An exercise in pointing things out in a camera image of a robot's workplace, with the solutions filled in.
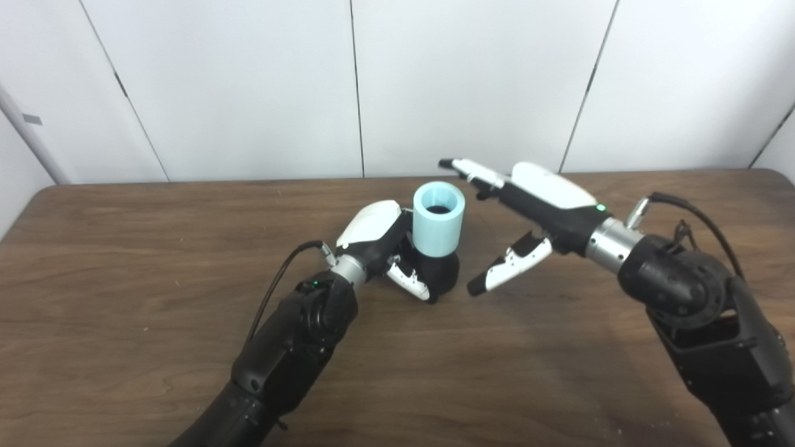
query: wooden table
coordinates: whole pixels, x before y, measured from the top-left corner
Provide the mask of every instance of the wooden table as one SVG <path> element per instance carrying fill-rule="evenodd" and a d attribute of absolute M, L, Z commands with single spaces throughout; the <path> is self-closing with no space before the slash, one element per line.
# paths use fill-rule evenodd
<path fill-rule="evenodd" d="M 571 175 L 617 216 L 653 190 L 722 226 L 795 338 L 795 189 L 766 170 Z M 58 186 L 0 244 L 0 445 L 163 446 L 228 380 L 258 302 L 306 239 L 428 178 Z M 464 283 L 529 223 L 467 196 L 461 281 L 437 305 L 387 280 L 266 445 L 726 445 L 615 278 L 553 256 L 488 295 Z M 684 215 L 658 205 L 648 232 Z M 719 253 L 698 227 L 702 248 Z M 302 255 L 278 294 L 323 267 Z"/>

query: white wall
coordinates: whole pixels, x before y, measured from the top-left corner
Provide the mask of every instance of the white wall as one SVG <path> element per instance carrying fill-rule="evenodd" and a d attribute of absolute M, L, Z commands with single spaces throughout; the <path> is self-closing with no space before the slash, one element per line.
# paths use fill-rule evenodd
<path fill-rule="evenodd" d="M 84 2 L 110 61 L 80 1 L 0 0 L 64 183 L 747 167 L 795 102 L 792 2 L 622 0 L 587 94 L 615 0 Z"/>
<path fill-rule="evenodd" d="M 622 0 L 565 171 L 746 168 L 795 101 L 795 2 Z"/>
<path fill-rule="evenodd" d="M 792 115 L 767 145 L 754 167 L 778 171 L 795 183 L 795 118 Z"/>
<path fill-rule="evenodd" d="M 165 181 L 80 2 L 0 0 L 0 11 L 0 108 L 58 180 Z"/>
<path fill-rule="evenodd" d="M 367 176 L 560 167 L 615 0 L 354 0 Z"/>
<path fill-rule="evenodd" d="M 0 239 L 33 195 L 50 185 L 50 176 L 0 113 Z"/>
<path fill-rule="evenodd" d="M 172 180 L 361 177 L 348 0 L 84 0 Z"/>

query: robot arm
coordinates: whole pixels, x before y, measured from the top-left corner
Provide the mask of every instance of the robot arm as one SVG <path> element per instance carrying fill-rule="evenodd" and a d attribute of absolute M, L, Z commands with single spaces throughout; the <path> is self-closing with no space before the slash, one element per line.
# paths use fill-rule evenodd
<path fill-rule="evenodd" d="M 464 159 L 442 160 L 440 166 L 472 183 L 478 198 L 497 197 L 544 229 L 542 239 L 528 234 L 515 243 L 505 262 L 523 242 L 546 256 L 549 249 L 543 242 L 549 241 L 554 251 L 575 252 L 615 274 L 624 292 L 646 306 L 688 390 L 715 415 L 731 445 L 795 446 L 793 370 L 783 338 L 748 290 L 728 242 L 703 213 L 656 192 L 642 199 L 624 223 L 579 186 L 530 163 L 517 164 L 509 177 Z M 699 216 L 729 254 L 735 274 L 711 255 L 637 231 L 654 202 L 675 204 Z M 520 274 L 538 256 L 534 261 L 503 276 Z M 470 282 L 473 294 L 501 283 L 489 282 L 499 273 L 495 267 Z M 479 286 L 484 278 L 485 288 Z"/>
<path fill-rule="evenodd" d="M 259 447 L 279 417 L 295 410 L 358 312 L 356 291 L 386 275 L 415 297 L 434 293 L 410 265 L 410 211 L 371 204 L 348 224 L 336 251 L 317 241 L 329 269 L 298 283 L 247 340 L 229 383 L 170 447 Z"/>

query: light blue cylinder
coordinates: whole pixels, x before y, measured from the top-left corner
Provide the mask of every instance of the light blue cylinder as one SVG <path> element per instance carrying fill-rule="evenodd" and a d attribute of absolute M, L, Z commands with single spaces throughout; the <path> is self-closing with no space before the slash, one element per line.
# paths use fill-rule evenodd
<path fill-rule="evenodd" d="M 425 256 L 441 258 L 458 247 L 465 200 L 461 191 L 443 181 L 422 185 L 414 193 L 414 246 Z M 444 207 L 442 214 L 429 211 Z"/>

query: cable connector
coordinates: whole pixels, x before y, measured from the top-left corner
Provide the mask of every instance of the cable connector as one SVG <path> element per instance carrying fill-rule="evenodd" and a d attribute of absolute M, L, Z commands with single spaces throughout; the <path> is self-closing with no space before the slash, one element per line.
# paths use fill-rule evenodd
<path fill-rule="evenodd" d="M 649 197 L 643 197 L 640 199 L 635 208 L 632 210 L 630 215 L 626 218 L 626 223 L 624 224 L 625 227 L 629 228 L 630 230 L 635 230 L 640 226 L 643 217 L 649 211 L 649 204 L 650 200 Z"/>
<path fill-rule="evenodd" d="M 323 256 L 329 267 L 337 265 L 337 257 L 334 256 L 334 251 L 332 251 L 332 248 L 329 247 L 327 243 L 323 243 L 323 246 L 320 247 L 320 251 L 323 252 Z"/>

